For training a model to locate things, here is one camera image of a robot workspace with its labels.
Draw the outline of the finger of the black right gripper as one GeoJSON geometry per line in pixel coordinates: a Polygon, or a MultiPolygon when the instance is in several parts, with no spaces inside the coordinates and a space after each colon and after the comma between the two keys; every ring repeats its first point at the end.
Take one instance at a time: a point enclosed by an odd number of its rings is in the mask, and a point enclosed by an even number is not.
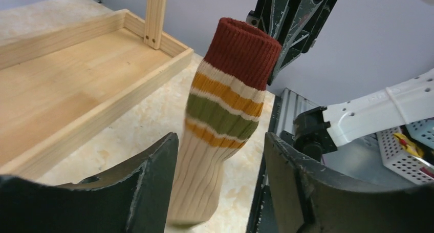
{"type": "Polygon", "coordinates": [[[268,35],[279,37],[278,19],[274,17],[275,4],[278,0],[257,0],[254,10],[251,10],[246,17],[246,23],[260,28],[268,35]]]}
{"type": "Polygon", "coordinates": [[[268,79],[272,85],[279,72],[313,46],[337,0],[271,0],[268,34],[282,46],[268,79]]]}

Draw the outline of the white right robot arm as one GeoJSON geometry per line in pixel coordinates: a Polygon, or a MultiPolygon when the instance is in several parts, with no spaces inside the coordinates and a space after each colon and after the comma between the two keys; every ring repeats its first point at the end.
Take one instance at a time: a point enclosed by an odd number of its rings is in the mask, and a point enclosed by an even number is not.
{"type": "MultiPolygon", "coordinates": [[[[247,22],[277,39],[282,51],[269,76],[312,47],[337,0],[258,0],[247,22]]],[[[320,160],[325,153],[379,131],[433,118],[433,70],[344,103],[317,107],[293,121],[296,150],[320,160]]]]}

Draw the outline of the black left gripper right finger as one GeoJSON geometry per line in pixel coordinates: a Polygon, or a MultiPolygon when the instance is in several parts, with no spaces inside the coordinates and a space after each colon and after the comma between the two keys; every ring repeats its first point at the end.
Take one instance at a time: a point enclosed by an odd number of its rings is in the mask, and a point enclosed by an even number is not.
{"type": "Polygon", "coordinates": [[[270,132],[264,155],[280,232],[433,232],[433,184],[390,189],[360,181],[270,132]]]}

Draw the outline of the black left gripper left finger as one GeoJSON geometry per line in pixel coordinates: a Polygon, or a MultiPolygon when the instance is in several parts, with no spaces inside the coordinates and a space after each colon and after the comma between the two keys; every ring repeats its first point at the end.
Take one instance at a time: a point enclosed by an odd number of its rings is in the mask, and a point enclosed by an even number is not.
{"type": "Polygon", "coordinates": [[[76,184],[1,175],[1,232],[163,232],[178,145],[168,133],[76,184]]]}

